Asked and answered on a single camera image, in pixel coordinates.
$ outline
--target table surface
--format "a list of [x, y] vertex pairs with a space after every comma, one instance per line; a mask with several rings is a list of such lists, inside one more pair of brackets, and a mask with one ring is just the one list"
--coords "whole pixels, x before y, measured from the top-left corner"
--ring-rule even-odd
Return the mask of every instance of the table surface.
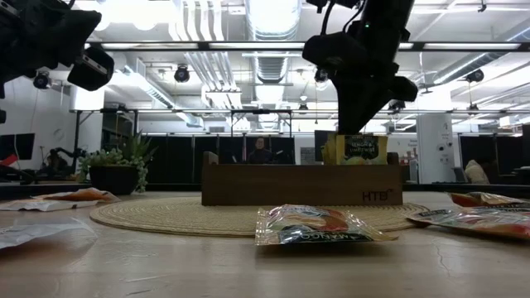
[[[199, 195], [151, 193], [142, 197]], [[437, 193], [405, 200], [451, 206]], [[92, 208], [1, 212], [14, 219], [73, 217], [66, 231], [0, 251], [3, 297], [528, 297], [528, 242], [430, 227], [385, 243], [253, 245], [251, 238], [135, 232], [89, 219]]]

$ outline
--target ceiling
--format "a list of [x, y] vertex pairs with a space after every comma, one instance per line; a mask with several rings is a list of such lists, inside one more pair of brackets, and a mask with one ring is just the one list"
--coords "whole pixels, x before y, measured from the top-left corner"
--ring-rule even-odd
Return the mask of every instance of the ceiling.
[[[120, 2], [118, 6], [124, 12], [102, 11], [104, 16], [113, 22], [103, 31], [96, 31], [92, 38], [97, 41], [171, 41], [168, 33], [168, 22], [173, 18], [171, 1], [145, 1], [142, 4], [130, 5], [141, 0]], [[222, 30], [226, 40], [247, 41], [248, 29], [244, 15], [244, 1], [222, 1]], [[514, 27], [530, 27], [530, 1], [528, 0], [488, 0], [485, 12], [477, 12], [480, 1], [476, 0], [416, 0], [407, 24], [411, 32], [411, 41], [505, 41], [506, 32]], [[76, 1], [81, 9], [100, 9], [95, 1]], [[274, 14], [275, 7], [264, 14]], [[340, 31], [353, 12], [344, 7], [335, 6], [331, 13], [328, 32]], [[200, 28], [197, 10], [197, 31]], [[142, 19], [157, 24], [149, 31], [138, 30], [134, 20]], [[296, 35], [298, 41], [306, 41], [320, 31], [323, 14], [303, 4], [301, 19]], [[237, 86], [241, 89], [243, 104], [255, 103], [252, 58], [242, 57], [242, 52], [229, 52], [229, 62], [234, 72]], [[179, 106], [184, 108], [207, 108], [200, 100], [202, 83], [190, 67], [190, 80], [177, 83], [173, 74], [178, 64], [187, 64], [181, 52], [128, 52], [125, 54], [129, 64], [136, 59], [142, 60], [147, 67], [147, 77], [172, 96]], [[400, 75], [417, 79], [421, 83], [422, 74], [433, 74], [453, 65], [455, 62], [473, 57], [470, 53], [426, 52], [422, 54], [422, 68], [419, 53], [398, 53], [396, 62], [400, 64]], [[512, 53], [483, 66], [484, 81], [468, 85], [467, 82], [453, 81], [444, 89], [449, 89], [453, 108], [466, 108], [469, 102], [493, 98], [507, 90], [517, 88], [530, 82], [530, 53]], [[307, 102], [329, 103], [326, 107], [336, 108], [336, 92], [331, 84], [327, 89], [317, 91], [311, 75], [300, 75], [298, 70], [314, 71], [314, 65], [301, 57], [290, 59], [283, 102], [296, 107], [302, 95]], [[119, 101], [130, 108], [151, 108], [152, 99], [133, 82], [116, 74], [107, 87], [105, 98], [108, 101]], [[514, 96], [506, 96], [492, 102], [488, 109], [509, 108], [525, 102], [530, 103], [530, 89], [519, 87]]]

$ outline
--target woven placemat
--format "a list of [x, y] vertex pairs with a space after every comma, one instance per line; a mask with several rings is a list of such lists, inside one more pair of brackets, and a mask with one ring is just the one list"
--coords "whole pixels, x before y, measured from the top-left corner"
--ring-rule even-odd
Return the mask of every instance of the woven placemat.
[[[200, 204], [200, 197], [137, 199], [99, 207], [90, 213], [90, 218], [115, 228], [154, 233], [253, 237], [258, 208], [260, 207], [206, 207]], [[349, 210], [365, 223], [381, 231], [414, 227], [414, 224], [407, 221], [407, 216], [429, 210], [417, 204], [326, 208]]]

